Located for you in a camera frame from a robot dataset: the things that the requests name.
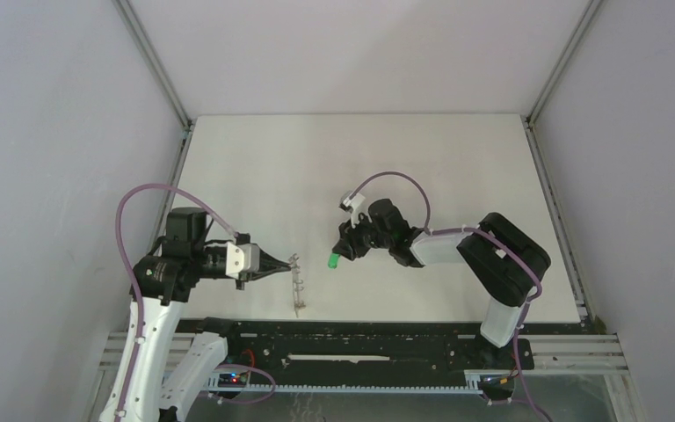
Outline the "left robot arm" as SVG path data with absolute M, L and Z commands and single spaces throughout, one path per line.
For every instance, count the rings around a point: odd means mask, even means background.
M 246 234 L 209 241 L 208 217 L 199 207 L 172 209 L 164 234 L 133 266 L 127 339 L 100 420 L 184 420 L 214 370 L 236 364 L 243 354 L 242 341 L 230 334 L 232 322 L 217 319 L 214 328 L 193 337 L 175 369 L 166 371 L 192 290 L 200 280 L 232 280 L 243 289 L 248 282 L 293 269 L 293 264 L 266 253 Z

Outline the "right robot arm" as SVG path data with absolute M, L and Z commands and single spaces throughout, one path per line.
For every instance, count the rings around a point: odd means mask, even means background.
M 425 232 L 410 225 L 389 199 L 357 211 L 345 203 L 351 217 L 338 227 L 338 240 L 328 267 L 342 259 L 354 261 L 371 250 L 385 250 L 400 266 L 424 268 L 465 264 L 490 297 L 475 347 L 486 367 L 507 361 L 510 343 L 523 324 L 531 302 L 542 294 L 542 280 L 551 257 L 531 237 L 500 213 L 487 214 L 475 227 Z

